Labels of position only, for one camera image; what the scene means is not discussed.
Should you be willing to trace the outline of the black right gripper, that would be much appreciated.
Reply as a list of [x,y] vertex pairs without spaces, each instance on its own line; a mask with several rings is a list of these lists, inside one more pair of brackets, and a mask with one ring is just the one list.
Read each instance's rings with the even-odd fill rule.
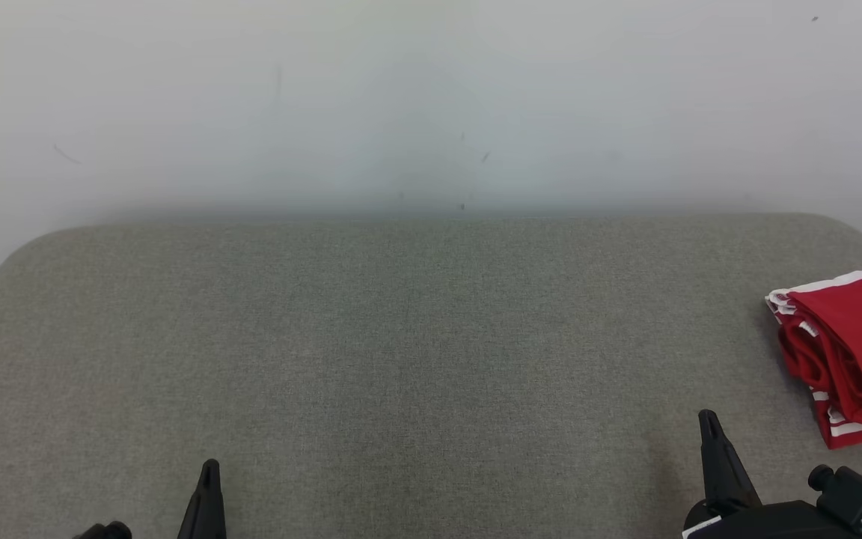
[[698,413],[704,500],[685,518],[681,539],[858,539],[862,499],[762,505],[715,412]]

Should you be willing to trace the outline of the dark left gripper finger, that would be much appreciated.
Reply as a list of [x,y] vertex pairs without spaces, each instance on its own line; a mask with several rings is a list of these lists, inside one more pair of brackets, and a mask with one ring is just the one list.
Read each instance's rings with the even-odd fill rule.
[[215,458],[209,458],[202,465],[177,539],[228,539],[220,465]]

